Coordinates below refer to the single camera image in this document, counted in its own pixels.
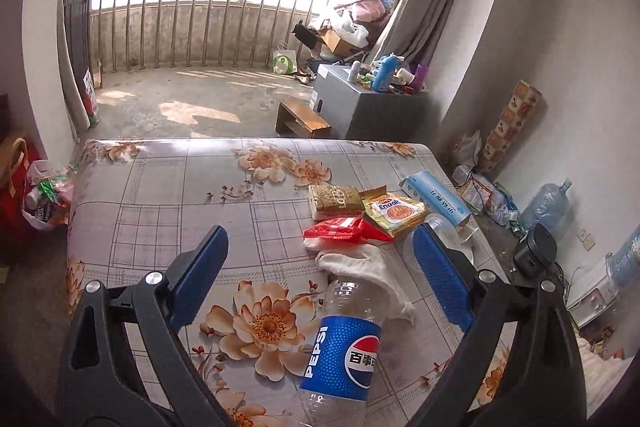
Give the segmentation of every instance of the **white wall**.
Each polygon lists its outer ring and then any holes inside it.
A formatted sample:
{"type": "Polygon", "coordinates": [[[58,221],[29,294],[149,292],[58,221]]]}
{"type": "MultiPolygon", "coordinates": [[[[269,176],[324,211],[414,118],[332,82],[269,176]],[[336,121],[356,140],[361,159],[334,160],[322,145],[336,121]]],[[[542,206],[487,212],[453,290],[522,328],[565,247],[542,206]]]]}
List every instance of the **white wall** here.
{"type": "MultiPolygon", "coordinates": [[[[526,29],[530,4],[531,0],[494,0],[464,78],[429,142],[439,158],[446,158],[452,143],[463,134],[482,128],[486,136],[497,123],[516,84],[512,61],[526,29]]],[[[459,26],[466,38],[466,26],[459,26]]],[[[451,68],[448,61],[442,67],[451,68]]]]}
{"type": "Polygon", "coordinates": [[[60,83],[56,43],[58,0],[22,0],[22,56],[42,151],[66,164],[74,142],[60,83]]]}
{"type": "Polygon", "coordinates": [[[454,0],[431,60],[427,79],[428,118],[423,141],[433,147],[439,127],[476,53],[494,0],[454,0]]]}
{"type": "Polygon", "coordinates": [[[565,273],[616,251],[640,220],[639,43],[640,0],[533,0],[511,61],[510,82],[536,86],[544,105],[498,180],[520,208],[546,182],[574,182],[575,215],[559,237],[565,273]],[[596,238],[590,252],[578,227],[596,238]]]}

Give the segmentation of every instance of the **pepsi label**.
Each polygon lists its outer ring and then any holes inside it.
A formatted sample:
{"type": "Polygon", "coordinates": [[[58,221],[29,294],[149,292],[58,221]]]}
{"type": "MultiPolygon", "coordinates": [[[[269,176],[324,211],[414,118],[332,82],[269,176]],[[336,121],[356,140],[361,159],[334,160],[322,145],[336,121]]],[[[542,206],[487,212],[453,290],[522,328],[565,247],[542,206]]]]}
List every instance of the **pepsi label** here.
{"type": "Polygon", "coordinates": [[[380,326],[354,317],[325,317],[300,387],[314,393],[367,399],[376,367],[380,326]]]}

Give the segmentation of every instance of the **red cloth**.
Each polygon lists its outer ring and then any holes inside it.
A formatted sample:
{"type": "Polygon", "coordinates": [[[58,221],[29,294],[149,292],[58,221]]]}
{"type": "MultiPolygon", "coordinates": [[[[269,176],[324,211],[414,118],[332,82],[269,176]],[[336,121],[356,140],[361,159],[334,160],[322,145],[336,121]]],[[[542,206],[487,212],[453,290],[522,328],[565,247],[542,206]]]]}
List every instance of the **red cloth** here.
{"type": "MultiPolygon", "coordinates": [[[[29,163],[39,159],[38,152],[33,145],[27,147],[29,163]]],[[[27,167],[24,162],[14,172],[12,181],[14,182],[15,194],[9,192],[9,184],[0,188],[0,236],[8,238],[16,245],[26,245],[35,236],[35,230],[22,217],[20,210],[22,198],[24,197],[24,179],[27,175],[27,167]]]]}

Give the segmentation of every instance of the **biscuit package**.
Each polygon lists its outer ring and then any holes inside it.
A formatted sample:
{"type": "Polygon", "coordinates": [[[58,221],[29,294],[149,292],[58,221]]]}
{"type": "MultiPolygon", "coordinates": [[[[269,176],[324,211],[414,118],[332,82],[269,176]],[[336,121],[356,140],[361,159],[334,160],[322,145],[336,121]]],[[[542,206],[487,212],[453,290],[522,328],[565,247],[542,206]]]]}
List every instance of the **biscuit package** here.
{"type": "Polygon", "coordinates": [[[332,217],[361,217],[364,205],[356,187],[311,185],[309,187],[311,217],[316,221],[332,217]]]}
{"type": "Polygon", "coordinates": [[[426,217],[424,203],[396,196],[386,191],[386,185],[360,193],[367,216],[391,236],[414,225],[426,217]]]}

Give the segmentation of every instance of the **white cloth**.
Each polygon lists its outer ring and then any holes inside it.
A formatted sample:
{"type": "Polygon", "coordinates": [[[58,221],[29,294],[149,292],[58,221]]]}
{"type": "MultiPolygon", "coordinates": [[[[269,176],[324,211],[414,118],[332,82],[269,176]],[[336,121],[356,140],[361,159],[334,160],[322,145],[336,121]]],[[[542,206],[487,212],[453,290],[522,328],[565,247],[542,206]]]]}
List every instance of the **white cloth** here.
{"type": "MultiPolygon", "coordinates": [[[[318,242],[307,242],[311,250],[318,242]]],[[[380,286],[389,295],[389,318],[406,319],[414,323],[415,307],[398,282],[396,259],[373,245],[354,245],[344,241],[328,241],[316,256],[318,267],[338,276],[364,279],[380,286]]]]}
{"type": "Polygon", "coordinates": [[[589,343],[576,335],[580,358],[582,359],[582,371],[584,372],[584,386],[587,391],[587,418],[591,416],[604,402],[607,396],[617,386],[622,375],[633,360],[609,359],[602,360],[592,353],[589,343]]]}

